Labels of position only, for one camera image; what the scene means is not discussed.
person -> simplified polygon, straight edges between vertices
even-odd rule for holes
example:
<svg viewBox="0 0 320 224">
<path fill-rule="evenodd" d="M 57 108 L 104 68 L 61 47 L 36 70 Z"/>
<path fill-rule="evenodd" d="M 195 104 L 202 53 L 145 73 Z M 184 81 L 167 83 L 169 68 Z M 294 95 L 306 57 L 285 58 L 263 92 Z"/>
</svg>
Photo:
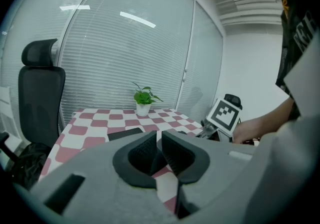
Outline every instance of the person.
<svg viewBox="0 0 320 224">
<path fill-rule="evenodd" d="M 276 109 L 261 117 L 239 123 L 233 132 L 233 142 L 241 144 L 276 132 L 289 120 L 299 117 L 299 110 L 284 78 L 297 63 L 319 29 L 317 0 L 282 0 L 281 15 L 283 27 L 282 54 L 276 85 L 290 97 Z"/>
</svg>

fluorescent light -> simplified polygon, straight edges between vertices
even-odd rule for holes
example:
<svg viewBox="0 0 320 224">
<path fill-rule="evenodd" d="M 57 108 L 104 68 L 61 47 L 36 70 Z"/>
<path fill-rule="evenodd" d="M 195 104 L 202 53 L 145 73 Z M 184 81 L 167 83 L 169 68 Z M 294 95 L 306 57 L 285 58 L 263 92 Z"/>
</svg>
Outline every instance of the fluorescent light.
<svg viewBox="0 0 320 224">
<path fill-rule="evenodd" d="M 143 18 L 139 18 L 137 16 L 134 16 L 132 14 L 129 14 L 129 13 L 126 13 L 126 12 L 123 12 L 123 11 L 120 11 L 120 15 L 123 16 L 123 17 L 129 18 L 131 20 L 140 22 L 142 24 L 145 24 L 145 25 L 147 25 L 147 26 L 149 26 L 151 28 L 154 28 L 156 26 L 155 24 L 153 24 L 153 23 L 151 23 L 151 22 L 149 22 L 149 21 L 147 21 L 147 20 L 145 20 Z"/>
<path fill-rule="evenodd" d="M 74 9 L 78 9 L 78 10 L 90 10 L 90 5 L 68 5 L 68 6 L 60 6 L 60 9 L 61 9 L 62 11 L 74 10 Z"/>
</svg>

black t-shirt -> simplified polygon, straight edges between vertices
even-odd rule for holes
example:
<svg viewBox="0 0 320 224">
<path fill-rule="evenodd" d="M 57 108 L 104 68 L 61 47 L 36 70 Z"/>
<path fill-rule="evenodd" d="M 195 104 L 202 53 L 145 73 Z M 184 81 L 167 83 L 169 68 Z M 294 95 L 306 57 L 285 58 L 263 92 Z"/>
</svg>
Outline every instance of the black t-shirt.
<svg viewBox="0 0 320 224">
<path fill-rule="evenodd" d="M 276 85 L 291 96 L 284 78 L 303 55 L 319 29 L 318 0 L 282 0 L 283 27 L 282 55 Z M 300 115 L 294 104 L 289 120 Z"/>
</svg>

chair armrest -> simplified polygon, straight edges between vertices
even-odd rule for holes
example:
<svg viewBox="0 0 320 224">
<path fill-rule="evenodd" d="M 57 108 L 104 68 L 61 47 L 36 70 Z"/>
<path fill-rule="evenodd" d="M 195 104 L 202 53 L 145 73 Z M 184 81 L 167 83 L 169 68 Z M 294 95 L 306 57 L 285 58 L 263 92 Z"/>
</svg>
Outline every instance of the chair armrest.
<svg viewBox="0 0 320 224">
<path fill-rule="evenodd" d="M 0 149 L 14 162 L 18 160 L 18 157 L 7 147 L 6 140 L 10 137 L 9 133 L 0 133 Z"/>
</svg>

forearm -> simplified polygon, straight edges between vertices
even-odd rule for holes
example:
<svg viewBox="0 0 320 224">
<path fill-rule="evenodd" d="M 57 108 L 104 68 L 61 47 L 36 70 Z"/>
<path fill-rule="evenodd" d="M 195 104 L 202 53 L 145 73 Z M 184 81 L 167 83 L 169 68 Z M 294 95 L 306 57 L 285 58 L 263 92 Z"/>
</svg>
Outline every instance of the forearm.
<svg viewBox="0 0 320 224">
<path fill-rule="evenodd" d="M 288 98 L 275 110 L 256 118 L 256 131 L 254 137 L 261 138 L 263 135 L 276 132 L 288 119 L 292 110 L 294 100 Z"/>
</svg>

